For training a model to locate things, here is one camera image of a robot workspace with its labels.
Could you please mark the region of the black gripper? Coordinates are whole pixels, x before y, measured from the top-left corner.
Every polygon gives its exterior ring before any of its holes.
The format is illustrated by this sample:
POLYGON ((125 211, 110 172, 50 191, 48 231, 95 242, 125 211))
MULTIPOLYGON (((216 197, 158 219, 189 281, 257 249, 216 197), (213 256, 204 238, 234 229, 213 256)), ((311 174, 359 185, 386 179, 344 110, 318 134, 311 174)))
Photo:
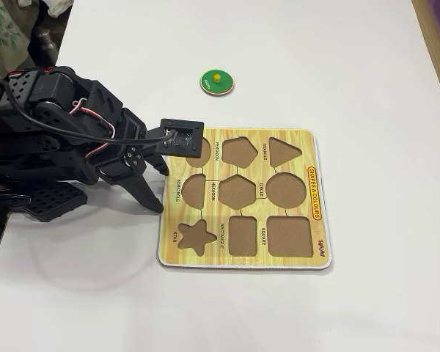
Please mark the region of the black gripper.
MULTIPOLYGON (((73 116, 89 122, 91 128, 101 130, 108 139, 140 140, 147 132, 145 124, 98 82, 88 95, 73 101, 73 116)), ((111 186, 122 186, 144 208, 163 212, 163 205, 144 178, 146 162, 161 175, 169 176, 162 154, 146 145, 90 142, 84 161, 98 177, 111 186)))

